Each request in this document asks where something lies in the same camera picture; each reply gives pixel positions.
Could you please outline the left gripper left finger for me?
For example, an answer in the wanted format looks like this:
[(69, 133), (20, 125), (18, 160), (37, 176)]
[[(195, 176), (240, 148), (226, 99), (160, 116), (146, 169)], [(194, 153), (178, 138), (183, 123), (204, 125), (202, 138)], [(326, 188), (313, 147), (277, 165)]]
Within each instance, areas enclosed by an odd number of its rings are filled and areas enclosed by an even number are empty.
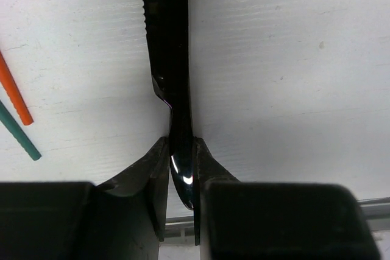
[(1, 183), (2, 259), (157, 259), (169, 147), (159, 138), (111, 179)]

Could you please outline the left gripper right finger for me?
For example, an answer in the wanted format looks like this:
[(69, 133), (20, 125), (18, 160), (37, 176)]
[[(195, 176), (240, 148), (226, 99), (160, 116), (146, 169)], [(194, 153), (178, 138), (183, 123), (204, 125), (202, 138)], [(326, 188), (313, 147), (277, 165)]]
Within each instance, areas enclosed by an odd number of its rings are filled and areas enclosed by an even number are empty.
[(242, 182), (194, 140), (202, 259), (380, 259), (363, 211), (337, 184)]

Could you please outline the black table knife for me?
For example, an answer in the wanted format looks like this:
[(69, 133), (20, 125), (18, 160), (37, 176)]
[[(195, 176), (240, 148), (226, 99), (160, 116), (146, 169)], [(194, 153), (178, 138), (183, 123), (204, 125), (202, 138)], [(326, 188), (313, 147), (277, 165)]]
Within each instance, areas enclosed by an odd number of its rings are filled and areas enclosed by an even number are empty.
[(143, 0), (155, 94), (169, 107), (169, 159), (182, 203), (194, 208), (188, 0)]

